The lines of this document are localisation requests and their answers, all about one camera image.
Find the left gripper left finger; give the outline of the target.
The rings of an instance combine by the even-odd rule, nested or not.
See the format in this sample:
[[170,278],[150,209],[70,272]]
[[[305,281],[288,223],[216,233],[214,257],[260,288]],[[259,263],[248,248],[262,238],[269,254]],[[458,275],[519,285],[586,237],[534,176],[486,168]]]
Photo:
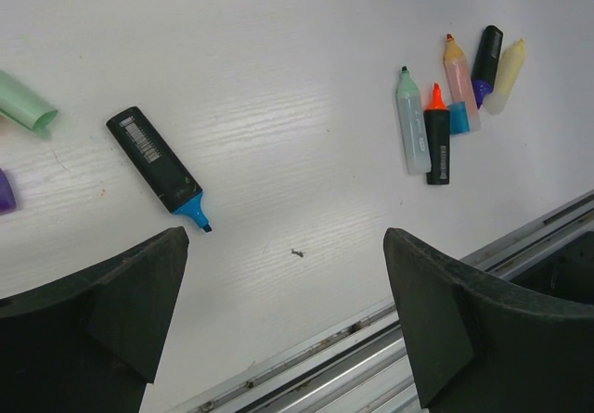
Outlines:
[[188,246],[184,228],[169,228],[2,299],[2,411],[139,411],[156,379]]

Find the blue pen cap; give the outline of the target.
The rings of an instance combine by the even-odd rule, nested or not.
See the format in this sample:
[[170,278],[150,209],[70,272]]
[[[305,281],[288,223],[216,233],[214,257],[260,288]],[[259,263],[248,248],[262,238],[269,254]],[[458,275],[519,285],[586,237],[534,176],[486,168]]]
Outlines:
[[466,104],[464,102],[455,102],[448,106],[450,116],[450,134],[461,135],[469,133],[471,130]]

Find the blue black highlighter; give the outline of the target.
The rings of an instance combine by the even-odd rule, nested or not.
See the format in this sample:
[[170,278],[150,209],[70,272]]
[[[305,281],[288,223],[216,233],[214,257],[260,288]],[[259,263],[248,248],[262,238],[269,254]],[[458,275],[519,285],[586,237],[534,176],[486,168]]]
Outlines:
[[121,111],[106,127],[169,213],[212,230],[201,207],[202,187],[140,108]]

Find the yellow translucent highlighter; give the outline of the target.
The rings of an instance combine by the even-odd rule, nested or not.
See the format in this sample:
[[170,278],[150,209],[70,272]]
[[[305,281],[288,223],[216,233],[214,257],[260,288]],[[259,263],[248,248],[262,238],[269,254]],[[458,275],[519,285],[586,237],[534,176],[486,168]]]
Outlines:
[[510,45],[499,60],[493,92],[484,100],[484,107],[491,115],[498,115],[505,109],[524,61],[525,41],[521,38]]

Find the mint pen cap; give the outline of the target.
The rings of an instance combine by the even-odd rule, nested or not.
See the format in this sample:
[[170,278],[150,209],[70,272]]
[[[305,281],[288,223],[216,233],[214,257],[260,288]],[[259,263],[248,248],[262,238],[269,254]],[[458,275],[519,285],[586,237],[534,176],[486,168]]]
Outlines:
[[48,138],[48,125],[55,120],[58,110],[19,80],[1,71],[1,115],[37,136]]

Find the tan cap translucent highlighter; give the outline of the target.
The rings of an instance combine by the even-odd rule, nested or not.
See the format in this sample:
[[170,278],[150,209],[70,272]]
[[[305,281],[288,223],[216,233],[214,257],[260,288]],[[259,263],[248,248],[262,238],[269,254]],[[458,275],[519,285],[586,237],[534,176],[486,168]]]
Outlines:
[[476,132],[481,128],[481,122],[472,89],[470,67],[451,33],[445,38],[443,63],[452,101],[465,104],[470,131]]

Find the purple pen cap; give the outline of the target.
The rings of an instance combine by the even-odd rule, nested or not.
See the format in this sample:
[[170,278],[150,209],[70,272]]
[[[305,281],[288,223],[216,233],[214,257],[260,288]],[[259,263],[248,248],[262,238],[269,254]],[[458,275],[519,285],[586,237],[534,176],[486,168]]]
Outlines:
[[0,169],[0,214],[12,213],[17,209],[18,202],[10,175],[4,169]]

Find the orange black highlighter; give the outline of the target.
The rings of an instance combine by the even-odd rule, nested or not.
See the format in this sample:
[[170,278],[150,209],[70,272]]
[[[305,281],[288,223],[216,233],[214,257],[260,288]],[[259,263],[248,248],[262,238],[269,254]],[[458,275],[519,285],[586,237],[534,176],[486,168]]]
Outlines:
[[431,170],[426,174],[430,186],[445,186],[450,181],[450,111],[438,83],[433,84],[431,102],[423,113]]

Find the purple black highlighter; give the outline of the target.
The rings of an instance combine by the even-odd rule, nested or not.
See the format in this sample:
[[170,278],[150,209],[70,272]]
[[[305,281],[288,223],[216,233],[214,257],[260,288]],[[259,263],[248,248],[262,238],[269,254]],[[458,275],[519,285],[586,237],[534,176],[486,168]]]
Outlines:
[[503,31],[495,25],[485,27],[471,72],[471,85],[477,108],[493,92],[503,41]]

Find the mint cap translucent highlighter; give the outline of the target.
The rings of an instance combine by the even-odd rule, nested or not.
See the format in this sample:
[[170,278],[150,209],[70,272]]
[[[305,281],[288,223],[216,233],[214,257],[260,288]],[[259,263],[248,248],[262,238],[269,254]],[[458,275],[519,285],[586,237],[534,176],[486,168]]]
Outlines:
[[398,84],[395,88],[395,102],[407,170],[410,174],[427,174],[431,170],[431,158],[420,91],[407,66],[401,68]]

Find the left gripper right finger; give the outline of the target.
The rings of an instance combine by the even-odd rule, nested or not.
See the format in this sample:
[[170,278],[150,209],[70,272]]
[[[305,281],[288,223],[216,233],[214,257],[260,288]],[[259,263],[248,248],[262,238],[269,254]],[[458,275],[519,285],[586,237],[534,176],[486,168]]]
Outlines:
[[421,407],[431,412],[593,408],[593,237],[512,280],[400,228],[383,250]]

